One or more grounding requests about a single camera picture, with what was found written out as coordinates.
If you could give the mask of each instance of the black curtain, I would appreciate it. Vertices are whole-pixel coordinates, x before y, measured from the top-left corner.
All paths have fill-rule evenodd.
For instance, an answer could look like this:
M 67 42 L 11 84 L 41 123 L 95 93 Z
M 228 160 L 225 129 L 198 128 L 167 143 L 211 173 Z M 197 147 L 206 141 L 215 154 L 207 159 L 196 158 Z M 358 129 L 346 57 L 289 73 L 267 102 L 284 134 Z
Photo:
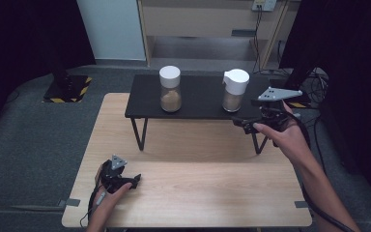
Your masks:
M 95 64 L 76 1 L 0 0 L 0 110 L 21 83 L 52 73 L 40 47 L 36 21 L 25 4 L 38 16 L 40 29 L 57 55 L 58 60 L 50 62 L 64 69 Z
M 301 84 L 315 67 L 328 74 L 321 110 L 339 155 L 371 185 L 371 1 L 301 1 L 280 68 Z

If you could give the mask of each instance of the yellow and black tape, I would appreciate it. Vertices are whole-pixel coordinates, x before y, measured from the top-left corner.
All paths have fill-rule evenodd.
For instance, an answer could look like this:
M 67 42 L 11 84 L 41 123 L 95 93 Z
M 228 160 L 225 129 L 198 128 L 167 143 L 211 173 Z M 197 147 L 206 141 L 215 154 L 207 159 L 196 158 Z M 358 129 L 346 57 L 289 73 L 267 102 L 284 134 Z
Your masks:
M 81 102 L 84 95 L 89 88 L 90 82 L 92 81 L 92 77 L 87 77 L 85 84 L 83 85 L 79 96 L 74 96 L 74 98 L 50 98 L 50 99 L 43 99 L 43 102 L 54 102 L 54 103 L 64 103 L 64 102 Z
M 285 102 L 290 108 L 311 108 L 311 103 L 307 102 Z

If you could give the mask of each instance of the white lid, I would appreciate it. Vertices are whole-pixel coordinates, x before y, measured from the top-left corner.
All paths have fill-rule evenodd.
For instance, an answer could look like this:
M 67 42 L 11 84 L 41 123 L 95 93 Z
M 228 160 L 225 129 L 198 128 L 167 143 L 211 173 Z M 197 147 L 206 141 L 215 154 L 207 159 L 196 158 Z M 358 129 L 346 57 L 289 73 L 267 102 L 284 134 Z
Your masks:
M 159 71 L 160 83 L 165 88 L 174 88 L 180 84 L 180 70 L 175 66 L 166 66 Z
M 224 73 L 223 82 L 226 84 L 225 89 L 228 93 L 242 95 L 249 82 L 249 74 L 244 70 L 231 70 Z

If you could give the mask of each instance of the black table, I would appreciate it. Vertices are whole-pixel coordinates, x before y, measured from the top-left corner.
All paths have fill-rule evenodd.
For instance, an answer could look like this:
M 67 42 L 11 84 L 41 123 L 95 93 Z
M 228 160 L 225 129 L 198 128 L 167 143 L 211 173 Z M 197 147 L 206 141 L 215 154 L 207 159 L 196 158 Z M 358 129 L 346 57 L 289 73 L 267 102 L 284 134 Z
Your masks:
M 182 75 L 181 94 L 182 107 L 172 113 L 164 111 L 160 106 L 160 82 L 158 75 L 140 74 L 134 77 L 125 117 L 131 119 L 138 147 L 144 149 L 147 122 L 149 118 L 159 119 L 212 119 L 230 120 L 232 117 L 242 119 L 261 119 L 258 106 L 253 106 L 251 100 L 256 100 L 270 86 L 265 77 L 250 77 L 243 96 L 242 106 L 237 112 L 227 112 L 222 107 L 225 85 L 222 76 Z M 140 139 L 135 119 L 144 118 L 143 134 Z M 252 133 L 255 151 L 260 154 L 267 138 L 258 146 L 255 133 Z

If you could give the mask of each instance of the wooden table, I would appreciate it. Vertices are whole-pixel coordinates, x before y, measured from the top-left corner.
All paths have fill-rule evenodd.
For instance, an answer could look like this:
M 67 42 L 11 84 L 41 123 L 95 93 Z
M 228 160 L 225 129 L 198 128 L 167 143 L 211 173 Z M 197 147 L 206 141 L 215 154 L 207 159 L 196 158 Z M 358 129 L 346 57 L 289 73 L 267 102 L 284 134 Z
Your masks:
M 77 173 L 62 223 L 80 227 L 98 168 L 113 154 L 127 160 L 124 177 L 141 173 L 119 202 L 109 227 L 308 226 L 311 216 L 291 163 L 268 142 L 256 155 L 249 135 L 228 120 L 149 119 L 139 151 L 128 94 L 105 96 Z

